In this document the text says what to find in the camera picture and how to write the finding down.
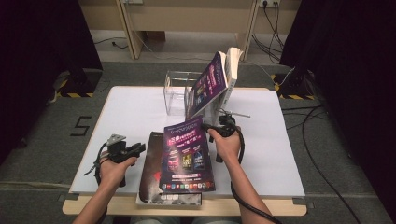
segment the black controller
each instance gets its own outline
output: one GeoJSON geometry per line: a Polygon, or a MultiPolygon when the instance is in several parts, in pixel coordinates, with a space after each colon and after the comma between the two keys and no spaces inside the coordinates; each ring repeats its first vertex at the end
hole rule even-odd
{"type": "MultiPolygon", "coordinates": [[[[131,147],[126,147],[126,142],[121,141],[125,139],[124,136],[113,134],[107,140],[107,152],[108,158],[115,163],[121,163],[128,160],[131,157],[140,157],[140,153],[146,150],[145,144],[136,143],[131,147]]],[[[124,187],[125,177],[120,182],[120,187],[124,187]]]]}
{"type": "MultiPolygon", "coordinates": [[[[222,126],[217,127],[210,124],[202,123],[201,128],[204,129],[205,132],[207,132],[208,129],[213,129],[216,130],[216,132],[218,132],[222,137],[229,137],[233,135],[233,133],[235,132],[235,126],[231,125],[229,121],[234,122],[235,119],[232,118],[231,116],[227,116],[226,118],[220,116],[219,123],[222,126]]],[[[210,136],[209,142],[213,143],[213,140],[214,140],[213,137],[210,136]]],[[[219,154],[216,155],[216,162],[223,162],[223,159],[219,154]]]]}

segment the gray carpet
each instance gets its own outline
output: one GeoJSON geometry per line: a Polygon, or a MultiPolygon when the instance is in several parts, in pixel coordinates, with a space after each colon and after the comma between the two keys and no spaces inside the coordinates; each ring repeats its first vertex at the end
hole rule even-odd
{"type": "MultiPolygon", "coordinates": [[[[27,147],[16,148],[0,167],[0,223],[70,223],[62,212],[63,196],[72,183],[108,92],[113,86],[162,86],[168,70],[202,71],[205,64],[103,63],[104,73],[92,98],[59,98],[41,114],[26,136],[27,147]],[[75,128],[89,126],[84,133],[75,128]],[[24,182],[59,184],[31,187],[24,182]]],[[[287,73],[280,66],[266,67],[270,74],[287,73]]],[[[274,89],[272,80],[255,65],[240,65],[237,87],[274,89]]],[[[282,108],[318,105],[319,101],[280,100],[282,108]]],[[[303,181],[308,204],[304,217],[280,217],[284,223],[355,223],[347,207],[319,175],[304,147],[302,126],[308,109],[284,111],[291,147],[303,181]]],[[[323,108],[305,125],[309,152],[321,172],[345,197],[362,223],[391,223],[361,168],[348,157],[345,143],[323,108]]],[[[111,223],[108,217],[105,223],[111,223]]]]}

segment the power strip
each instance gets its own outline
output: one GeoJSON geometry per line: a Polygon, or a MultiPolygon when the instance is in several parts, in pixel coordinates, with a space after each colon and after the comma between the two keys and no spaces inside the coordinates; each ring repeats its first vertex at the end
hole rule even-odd
{"type": "Polygon", "coordinates": [[[276,4],[279,6],[280,0],[260,0],[259,7],[263,7],[263,2],[267,2],[267,7],[275,7],[276,4]]]}

